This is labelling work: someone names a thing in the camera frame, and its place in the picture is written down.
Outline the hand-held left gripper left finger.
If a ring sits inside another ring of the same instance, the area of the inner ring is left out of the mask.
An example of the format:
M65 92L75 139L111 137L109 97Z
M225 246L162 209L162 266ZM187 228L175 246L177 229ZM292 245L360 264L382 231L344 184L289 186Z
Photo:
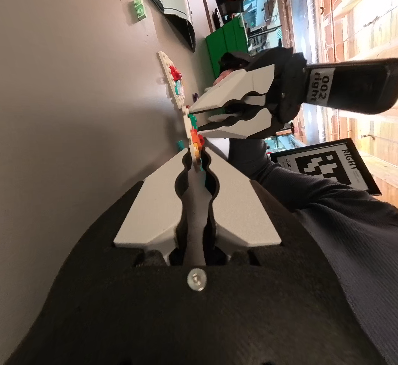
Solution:
M160 252L167 264L182 264L187 246L187 212L182 196L188 189L191 153L184 149L137 183L138 193L114 245Z

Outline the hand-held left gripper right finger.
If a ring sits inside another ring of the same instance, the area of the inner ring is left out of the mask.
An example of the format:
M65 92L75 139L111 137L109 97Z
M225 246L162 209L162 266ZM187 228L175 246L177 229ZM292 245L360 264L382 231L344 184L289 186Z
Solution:
M281 244L251 180L211 149L206 170L215 177L210 205L215 224L215 246L223 252Z

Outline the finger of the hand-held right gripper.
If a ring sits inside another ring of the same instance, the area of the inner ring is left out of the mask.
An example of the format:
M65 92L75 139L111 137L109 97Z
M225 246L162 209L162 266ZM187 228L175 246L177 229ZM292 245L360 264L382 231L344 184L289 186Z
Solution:
M189 112L196 114L222 108L228 102L240 101L250 93L264 96L269 91L274 77L274 64L251 71L235 70L200 96L190 106Z
M251 119L238 118L231 125L227 125L225 120L217 127L207 127L206 125L204 129L198 129L198 134L206 138L246 139L269 127L271 127L271 113L268 109L262 108Z

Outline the colourful lego plate model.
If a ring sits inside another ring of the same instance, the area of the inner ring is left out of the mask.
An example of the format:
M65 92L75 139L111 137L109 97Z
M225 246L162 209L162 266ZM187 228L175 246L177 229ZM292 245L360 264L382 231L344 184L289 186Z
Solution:
M197 129L192 128L191 121L188 117L189 106L182 106L183 122L185 126L186 136L188 139L188 148L192 158L192 164L196 172L202 171L201 153L205 146L205 140L202 135L198 134Z

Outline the colourful half-round lego plate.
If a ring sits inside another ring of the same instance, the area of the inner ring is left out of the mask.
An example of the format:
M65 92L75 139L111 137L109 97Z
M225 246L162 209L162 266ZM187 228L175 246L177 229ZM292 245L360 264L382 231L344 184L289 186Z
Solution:
M180 70L175 66L173 61L167 56L167 54L159 51L158 57L166 77L166 82L172 93L172 101L177 109L182 109L182 107L186 105L186 96L182 74Z

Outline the person's right forearm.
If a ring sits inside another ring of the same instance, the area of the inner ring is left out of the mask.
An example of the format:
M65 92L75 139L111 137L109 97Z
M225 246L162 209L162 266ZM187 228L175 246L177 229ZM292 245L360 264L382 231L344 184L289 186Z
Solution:
M230 139L228 162L292 213L311 214L318 219L330 214L322 199L325 189L330 188L327 181L286 170L272 162L263 140Z

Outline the person's right hand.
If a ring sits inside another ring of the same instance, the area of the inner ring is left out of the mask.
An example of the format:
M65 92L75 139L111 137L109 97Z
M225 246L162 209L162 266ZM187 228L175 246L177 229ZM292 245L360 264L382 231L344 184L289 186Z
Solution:
M223 79L225 79L229 74L231 74L234 70L233 69L227 69L223 71L219 77L213 82L212 86L216 86L219 84Z

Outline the green plastic bin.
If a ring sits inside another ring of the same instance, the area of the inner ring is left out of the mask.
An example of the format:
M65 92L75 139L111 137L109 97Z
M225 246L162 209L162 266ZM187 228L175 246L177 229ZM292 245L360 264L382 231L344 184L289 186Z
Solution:
M221 58L225 53L248 53L248 36L242 15L224 24L205 40L214 78L218 78L221 72Z

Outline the black framed marker sign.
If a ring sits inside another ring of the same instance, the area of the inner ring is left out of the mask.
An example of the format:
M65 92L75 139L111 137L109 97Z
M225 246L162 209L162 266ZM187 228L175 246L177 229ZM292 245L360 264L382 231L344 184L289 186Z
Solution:
M274 152L270 158L286 170L382 195L351 138Z

